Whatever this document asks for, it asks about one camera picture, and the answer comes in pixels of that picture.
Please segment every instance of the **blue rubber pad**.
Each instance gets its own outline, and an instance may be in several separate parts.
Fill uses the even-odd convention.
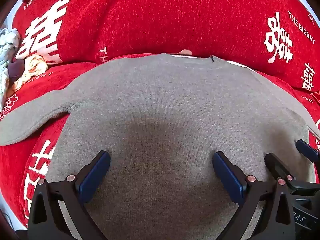
[[[242,204],[244,202],[243,187],[218,153],[214,154],[212,164],[231,200],[239,205]]]
[[[110,162],[111,157],[109,153],[104,152],[79,186],[78,200],[80,203],[84,204],[91,200],[94,192],[106,175],[110,167]]]
[[[300,139],[296,142],[297,150],[308,158],[312,163],[319,161],[318,152],[308,145],[304,140]]]

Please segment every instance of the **bed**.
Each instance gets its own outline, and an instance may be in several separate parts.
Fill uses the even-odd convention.
[[[38,54],[50,68],[7,98],[0,121],[101,63],[166,52],[215,55],[249,67],[294,96],[320,124],[320,22],[305,0],[24,0],[16,8],[7,18],[21,34],[16,59]],[[0,188],[25,226],[67,118],[0,146],[0,178],[6,178]],[[312,133],[309,143],[320,149]]]

